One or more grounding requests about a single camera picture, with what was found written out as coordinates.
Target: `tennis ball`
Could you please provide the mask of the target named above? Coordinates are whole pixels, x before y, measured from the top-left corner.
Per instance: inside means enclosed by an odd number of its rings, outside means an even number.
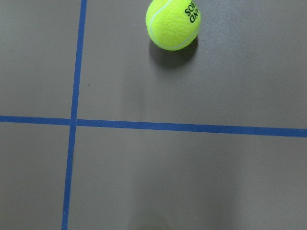
[[[149,37],[162,49],[179,50],[197,36],[201,13],[193,0],[153,0],[146,14]]]

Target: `gray surface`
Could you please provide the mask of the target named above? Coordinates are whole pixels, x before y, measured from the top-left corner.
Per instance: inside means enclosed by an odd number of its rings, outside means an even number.
[[[61,227],[69,128],[0,123],[0,229]]]
[[[198,43],[176,53],[150,42],[150,2],[89,2],[79,118],[307,127],[306,1],[196,1]]]
[[[306,148],[304,138],[79,127],[69,229],[305,230]]]
[[[0,2],[0,115],[70,117],[79,1]]]

